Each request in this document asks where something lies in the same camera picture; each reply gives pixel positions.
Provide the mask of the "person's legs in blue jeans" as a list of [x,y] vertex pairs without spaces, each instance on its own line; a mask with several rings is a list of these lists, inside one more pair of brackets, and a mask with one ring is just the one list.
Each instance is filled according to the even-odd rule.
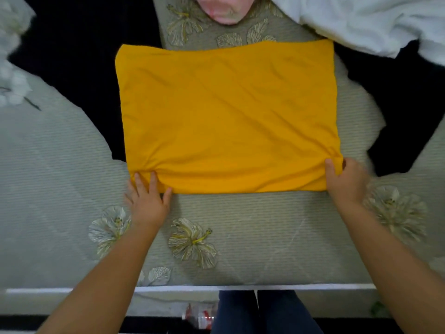
[[293,290],[219,292],[210,334],[324,334]]

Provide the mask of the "person's left hand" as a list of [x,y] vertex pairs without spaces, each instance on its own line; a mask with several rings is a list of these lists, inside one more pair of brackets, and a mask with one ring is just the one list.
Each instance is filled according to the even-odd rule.
[[[135,181],[128,181],[126,192],[133,192]],[[162,196],[158,190],[158,177],[155,172],[151,172],[149,186],[146,187],[149,194],[146,198],[134,198],[134,206],[129,207],[133,225],[139,230],[150,230],[157,233],[170,208],[165,208],[162,203]]]

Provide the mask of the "white crumpled cloth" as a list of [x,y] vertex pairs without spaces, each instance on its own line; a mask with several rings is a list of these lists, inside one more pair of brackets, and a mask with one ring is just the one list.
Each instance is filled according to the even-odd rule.
[[350,49],[396,58],[411,41],[445,67],[445,0],[272,0],[289,18]]

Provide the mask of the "person's right forearm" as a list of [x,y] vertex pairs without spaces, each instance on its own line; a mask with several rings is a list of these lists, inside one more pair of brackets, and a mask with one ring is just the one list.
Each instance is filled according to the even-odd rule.
[[404,334],[445,334],[445,280],[361,203],[335,205],[382,303]]

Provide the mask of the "person's right hand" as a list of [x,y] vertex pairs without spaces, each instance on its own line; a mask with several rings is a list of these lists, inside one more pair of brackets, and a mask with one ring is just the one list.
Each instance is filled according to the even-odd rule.
[[353,158],[343,160],[343,171],[337,175],[335,187],[327,187],[327,191],[339,212],[363,203],[367,192],[370,176],[365,166]]

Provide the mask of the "green floral bedsheet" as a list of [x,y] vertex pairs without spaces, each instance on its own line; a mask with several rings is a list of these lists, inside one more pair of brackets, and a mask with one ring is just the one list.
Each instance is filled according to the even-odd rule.
[[[123,206],[124,162],[82,110],[42,78],[21,104],[0,106],[0,288],[68,288],[99,261],[90,238]],[[373,179],[379,196],[418,208],[409,238],[445,273],[445,118],[407,174]],[[173,286],[371,282],[327,193],[176,195],[143,273],[171,269]]]

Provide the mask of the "clear plastic bottle red label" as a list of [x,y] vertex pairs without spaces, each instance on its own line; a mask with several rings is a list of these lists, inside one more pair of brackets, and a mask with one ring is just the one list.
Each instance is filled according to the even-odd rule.
[[189,322],[194,328],[198,330],[210,331],[212,329],[214,319],[218,312],[218,307],[219,307],[219,302],[188,303],[181,318],[182,320]]

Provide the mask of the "person's left forearm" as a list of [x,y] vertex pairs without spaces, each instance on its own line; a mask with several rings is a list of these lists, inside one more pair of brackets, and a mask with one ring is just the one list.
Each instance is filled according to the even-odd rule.
[[133,220],[36,334],[118,334],[149,248],[164,221]]

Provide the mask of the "pink cloth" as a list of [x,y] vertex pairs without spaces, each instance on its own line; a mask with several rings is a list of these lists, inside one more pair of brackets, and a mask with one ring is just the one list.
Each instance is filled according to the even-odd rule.
[[223,25],[239,23],[249,12],[255,0],[194,0],[214,21]]

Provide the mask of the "small dark green object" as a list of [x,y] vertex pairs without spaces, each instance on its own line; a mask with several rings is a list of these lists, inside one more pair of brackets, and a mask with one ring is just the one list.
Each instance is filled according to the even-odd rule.
[[388,318],[389,312],[381,301],[374,302],[369,309],[372,318]]

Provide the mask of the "yellow cloth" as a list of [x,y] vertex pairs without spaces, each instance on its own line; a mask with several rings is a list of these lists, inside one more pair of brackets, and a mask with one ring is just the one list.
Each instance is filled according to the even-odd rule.
[[115,68],[132,181],[155,171],[160,192],[324,191],[325,160],[342,173],[331,40],[122,45]]

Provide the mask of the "black garment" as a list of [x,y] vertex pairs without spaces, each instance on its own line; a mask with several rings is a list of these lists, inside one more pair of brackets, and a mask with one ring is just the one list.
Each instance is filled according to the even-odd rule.
[[348,78],[373,97],[385,120],[367,151],[376,176],[408,172],[445,115],[445,67],[423,58],[418,40],[395,59],[338,43],[334,50]]
[[8,57],[80,107],[126,162],[115,57],[121,45],[162,48],[153,0],[25,0],[35,12]]

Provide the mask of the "white floral fabric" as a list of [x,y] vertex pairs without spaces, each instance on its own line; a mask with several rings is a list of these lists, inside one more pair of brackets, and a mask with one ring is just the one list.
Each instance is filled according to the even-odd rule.
[[32,89],[26,74],[8,61],[34,16],[34,10],[25,0],[0,0],[0,107],[17,106],[26,101],[41,110],[28,99]]

